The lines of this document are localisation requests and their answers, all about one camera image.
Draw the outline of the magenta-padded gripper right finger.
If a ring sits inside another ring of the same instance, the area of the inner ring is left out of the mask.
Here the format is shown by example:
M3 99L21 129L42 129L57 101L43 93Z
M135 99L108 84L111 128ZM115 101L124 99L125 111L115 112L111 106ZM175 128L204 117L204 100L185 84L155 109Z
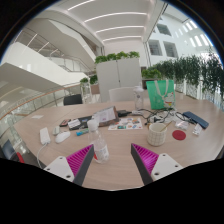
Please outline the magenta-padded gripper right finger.
M134 143L131 144L131 155L144 185L182 169L182 166L168 154L156 154Z

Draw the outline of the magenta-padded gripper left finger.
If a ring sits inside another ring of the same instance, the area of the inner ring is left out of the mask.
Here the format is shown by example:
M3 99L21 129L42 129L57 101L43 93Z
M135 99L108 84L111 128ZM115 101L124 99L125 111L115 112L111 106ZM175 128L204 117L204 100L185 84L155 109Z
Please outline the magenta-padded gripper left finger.
M89 145L67 157L57 157L44 170L81 186L93 156L94 146Z

